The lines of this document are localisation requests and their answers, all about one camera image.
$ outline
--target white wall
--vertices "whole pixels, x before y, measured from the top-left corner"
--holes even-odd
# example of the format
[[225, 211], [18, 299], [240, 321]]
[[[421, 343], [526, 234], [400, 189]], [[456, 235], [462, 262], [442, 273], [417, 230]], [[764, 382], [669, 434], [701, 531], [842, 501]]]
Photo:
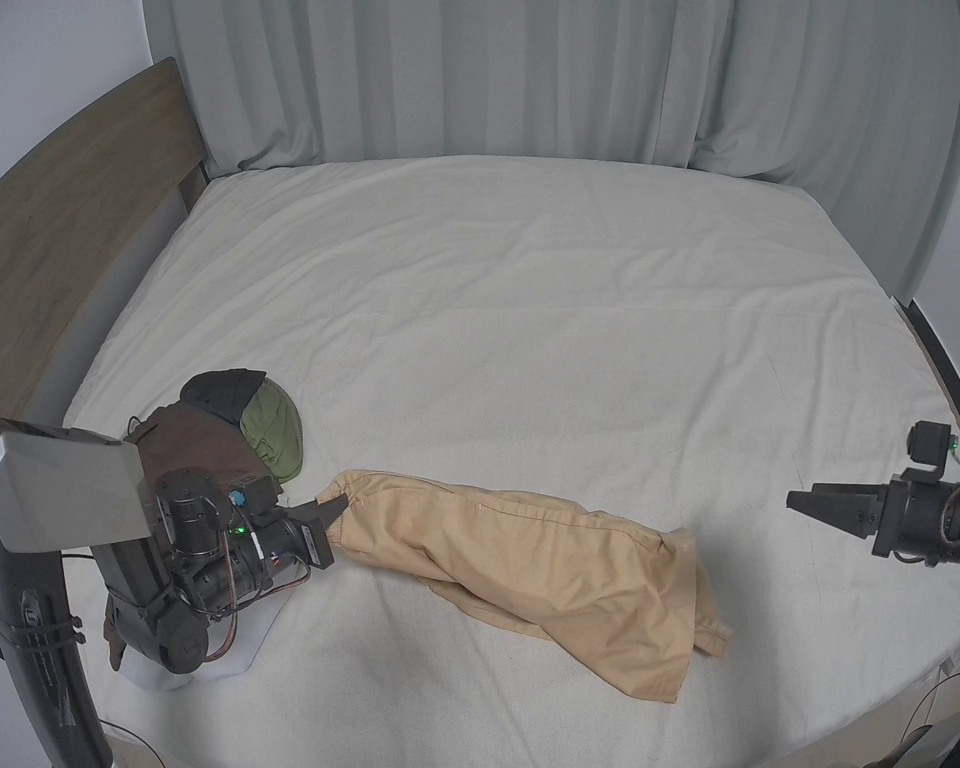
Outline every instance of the white wall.
[[960, 371], [960, 188], [914, 301]]
[[[40, 139], [150, 66], [140, 0], [0, 0], [0, 175]], [[84, 616], [91, 642], [102, 616]], [[0, 662], [4, 768], [49, 768]]]

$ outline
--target bed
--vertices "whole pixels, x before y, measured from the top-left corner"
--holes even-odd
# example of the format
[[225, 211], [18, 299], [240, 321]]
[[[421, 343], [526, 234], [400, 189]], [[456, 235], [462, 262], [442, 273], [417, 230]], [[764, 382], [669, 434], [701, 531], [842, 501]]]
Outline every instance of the bed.
[[[479, 156], [215, 180], [65, 423], [123, 434], [193, 374], [236, 367], [300, 407], [291, 503], [373, 468], [683, 526], [737, 634], [723, 660], [695, 654], [677, 704], [640, 702], [341, 558], [242, 676], [148, 693], [104, 642], [83, 647], [101, 716], [196, 768], [752, 765], [960, 642], [960, 569], [873, 558], [784, 509], [813, 482], [884, 481], [914, 421], [953, 422], [894, 304], [800, 190]], [[99, 574], [67, 577], [95, 626]]]

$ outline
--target curtain fold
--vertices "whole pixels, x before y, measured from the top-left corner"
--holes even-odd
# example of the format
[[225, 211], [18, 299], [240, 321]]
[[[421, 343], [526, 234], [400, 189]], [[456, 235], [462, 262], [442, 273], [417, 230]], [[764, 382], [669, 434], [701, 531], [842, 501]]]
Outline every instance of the curtain fold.
[[957, 0], [144, 0], [219, 176], [460, 154], [809, 192], [909, 300], [960, 173]]

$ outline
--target white label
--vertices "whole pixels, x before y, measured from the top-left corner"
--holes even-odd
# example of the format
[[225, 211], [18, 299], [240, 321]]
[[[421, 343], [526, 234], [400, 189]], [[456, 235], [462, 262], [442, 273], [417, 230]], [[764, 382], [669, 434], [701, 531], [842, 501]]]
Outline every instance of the white label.
[[320, 555], [317, 554], [317, 545], [313, 542], [313, 534], [305, 525], [302, 525], [300, 529], [303, 532], [303, 539], [306, 541], [306, 548], [310, 550], [310, 560], [313, 561], [313, 565], [319, 566]]

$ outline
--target bed sheet wrinkle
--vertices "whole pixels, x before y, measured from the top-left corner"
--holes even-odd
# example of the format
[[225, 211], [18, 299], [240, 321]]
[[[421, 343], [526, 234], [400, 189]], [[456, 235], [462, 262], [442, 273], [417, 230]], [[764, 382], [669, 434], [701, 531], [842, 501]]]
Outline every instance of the bed sheet wrinkle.
[[[737, 635], [725, 659], [694, 656], [676, 705], [637, 702], [551, 643], [341, 558], [238, 678], [148, 696], [86, 644], [104, 716], [197, 768], [750, 765], [889, 698], [960, 636], [960, 569], [931, 580], [783, 507], [812, 482], [886, 479], [913, 421], [952, 419], [802, 192], [516, 157], [216, 180], [67, 423], [122, 434], [194, 373], [234, 367], [300, 407], [291, 503], [366, 467], [683, 526]], [[96, 574], [69, 580], [84, 620], [102, 616]]]

